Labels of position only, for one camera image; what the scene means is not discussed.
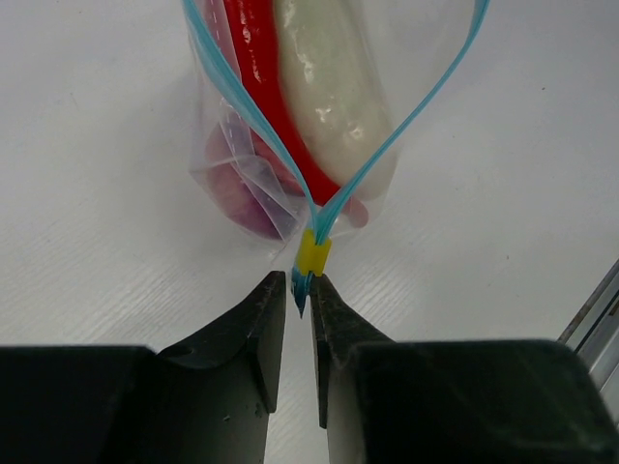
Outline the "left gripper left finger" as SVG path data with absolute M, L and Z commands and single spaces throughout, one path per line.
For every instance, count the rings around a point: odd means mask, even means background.
M 158 462 L 263 462 L 285 306 L 285 274 L 270 272 L 240 303 L 158 354 Z

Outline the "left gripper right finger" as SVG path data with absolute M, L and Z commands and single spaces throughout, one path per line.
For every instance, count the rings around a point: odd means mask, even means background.
M 398 345 L 350 307 L 327 276 L 310 290 L 319 425 L 332 463 L 401 461 Z

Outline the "purple onion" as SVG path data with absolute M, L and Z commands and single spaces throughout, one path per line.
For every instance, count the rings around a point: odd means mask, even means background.
M 252 234 L 288 241 L 302 222 L 304 192 L 262 139 L 240 123 L 216 123 L 193 179 L 220 211 Z

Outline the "clear zip top bag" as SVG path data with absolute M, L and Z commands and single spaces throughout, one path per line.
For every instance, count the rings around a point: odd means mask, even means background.
M 186 1 L 195 181 L 274 248 L 295 304 L 332 239 L 379 213 L 402 135 L 476 38 L 485 1 Z

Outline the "white radish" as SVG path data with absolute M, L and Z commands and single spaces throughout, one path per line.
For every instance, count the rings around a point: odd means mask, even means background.
M 278 1 L 280 82 L 310 155 L 339 189 L 395 125 L 358 1 Z

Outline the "red chili pepper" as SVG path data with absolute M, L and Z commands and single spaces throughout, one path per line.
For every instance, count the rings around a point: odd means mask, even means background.
M 284 100 L 273 3 L 225 1 L 223 4 L 243 85 L 297 163 L 314 202 L 325 205 L 339 186 L 318 168 Z

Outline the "aluminium rail frame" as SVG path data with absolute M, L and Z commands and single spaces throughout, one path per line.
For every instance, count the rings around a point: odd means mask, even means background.
M 618 371 L 618 262 L 606 273 L 558 341 L 581 357 L 602 391 Z

